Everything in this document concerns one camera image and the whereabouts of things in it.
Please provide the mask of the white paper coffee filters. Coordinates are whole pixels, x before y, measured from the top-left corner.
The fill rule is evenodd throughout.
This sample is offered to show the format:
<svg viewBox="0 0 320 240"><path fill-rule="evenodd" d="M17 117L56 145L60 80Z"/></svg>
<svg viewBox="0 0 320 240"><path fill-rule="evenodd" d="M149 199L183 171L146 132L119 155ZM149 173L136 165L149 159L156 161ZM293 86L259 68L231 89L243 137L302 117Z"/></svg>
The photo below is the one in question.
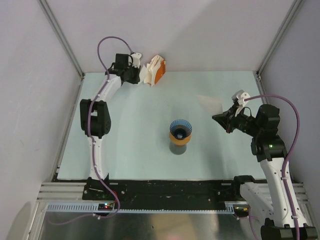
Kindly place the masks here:
<svg viewBox="0 0 320 240"><path fill-rule="evenodd" d="M164 59L163 57L161 57L160 55L156 55L151 59L150 63L147 63L146 65L143 65L140 73L139 73L139 78L140 78L140 82L138 84L149 84L150 86L154 86L152 85L152 80L153 80L153 68L156 64L156 61L158 59Z"/></svg>

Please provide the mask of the blue glass dripper cone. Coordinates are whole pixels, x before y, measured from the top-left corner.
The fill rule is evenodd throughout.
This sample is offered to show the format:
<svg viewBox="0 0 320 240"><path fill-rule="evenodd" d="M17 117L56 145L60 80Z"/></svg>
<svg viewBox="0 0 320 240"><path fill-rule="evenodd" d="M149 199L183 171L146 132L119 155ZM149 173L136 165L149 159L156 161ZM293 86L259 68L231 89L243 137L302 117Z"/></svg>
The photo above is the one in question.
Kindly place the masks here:
<svg viewBox="0 0 320 240"><path fill-rule="evenodd" d="M177 140L184 140L192 134L192 125L185 119L176 119L174 120L170 126L170 133Z"/></svg>

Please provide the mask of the glass beaker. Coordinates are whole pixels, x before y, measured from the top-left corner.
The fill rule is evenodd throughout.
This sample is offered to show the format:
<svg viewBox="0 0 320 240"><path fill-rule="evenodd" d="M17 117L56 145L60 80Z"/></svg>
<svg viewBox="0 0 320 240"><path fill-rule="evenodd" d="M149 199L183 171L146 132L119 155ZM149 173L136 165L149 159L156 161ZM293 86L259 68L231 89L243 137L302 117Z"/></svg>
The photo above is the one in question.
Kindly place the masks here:
<svg viewBox="0 0 320 240"><path fill-rule="evenodd" d="M187 145L176 145L172 142L169 144L169 149L174 155L182 155L187 150Z"/></svg>

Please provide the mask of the single white paper filter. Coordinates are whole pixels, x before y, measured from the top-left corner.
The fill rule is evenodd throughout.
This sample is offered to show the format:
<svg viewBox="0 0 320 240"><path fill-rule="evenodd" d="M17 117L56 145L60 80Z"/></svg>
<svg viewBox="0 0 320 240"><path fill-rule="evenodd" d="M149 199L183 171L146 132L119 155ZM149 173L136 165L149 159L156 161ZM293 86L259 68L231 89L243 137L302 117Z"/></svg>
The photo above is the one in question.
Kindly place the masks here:
<svg viewBox="0 0 320 240"><path fill-rule="evenodd" d="M217 97L198 95L200 106L212 117L223 113L222 101Z"/></svg>

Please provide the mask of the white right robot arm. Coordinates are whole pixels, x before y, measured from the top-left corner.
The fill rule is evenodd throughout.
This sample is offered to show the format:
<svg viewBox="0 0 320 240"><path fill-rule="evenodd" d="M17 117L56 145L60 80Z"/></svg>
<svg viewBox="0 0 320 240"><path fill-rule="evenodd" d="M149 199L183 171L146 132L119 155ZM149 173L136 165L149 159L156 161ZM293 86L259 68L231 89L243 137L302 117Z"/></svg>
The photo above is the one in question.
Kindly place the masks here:
<svg viewBox="0 0 320 240"><path fill-rule="evenodd" d="M237 129L252 137L251 152L262 168L271 200L260 191L251 175L233 179L232 197L243 199L255 210L261 223L263 240L316 240L317 229L308 225L298 204L290 170L285 165L287 149L278 135L280 110L270 104L259 107L255 117L234 104L229 110L212 116L227 133Z"/></svg>

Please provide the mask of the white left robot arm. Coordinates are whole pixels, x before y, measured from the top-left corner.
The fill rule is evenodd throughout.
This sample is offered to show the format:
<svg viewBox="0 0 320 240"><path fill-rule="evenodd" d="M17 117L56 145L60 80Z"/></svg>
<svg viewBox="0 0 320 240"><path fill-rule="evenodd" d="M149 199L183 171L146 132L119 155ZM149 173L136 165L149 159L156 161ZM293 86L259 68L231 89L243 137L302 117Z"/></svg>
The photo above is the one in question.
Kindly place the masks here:
<svg viewBox="0 0 320 240"><path fill-rule="evenodd" d="M112 126L108 102L123 83L136 85L140 82L141 58L139 52L117 53L97 92L93 97L80 101L80 126L87 136L90 151L90 173L84 188L85 197L94 194L104 200L111 194L111 187L106 183L109 170L104 163L103 149Z"/></svg>

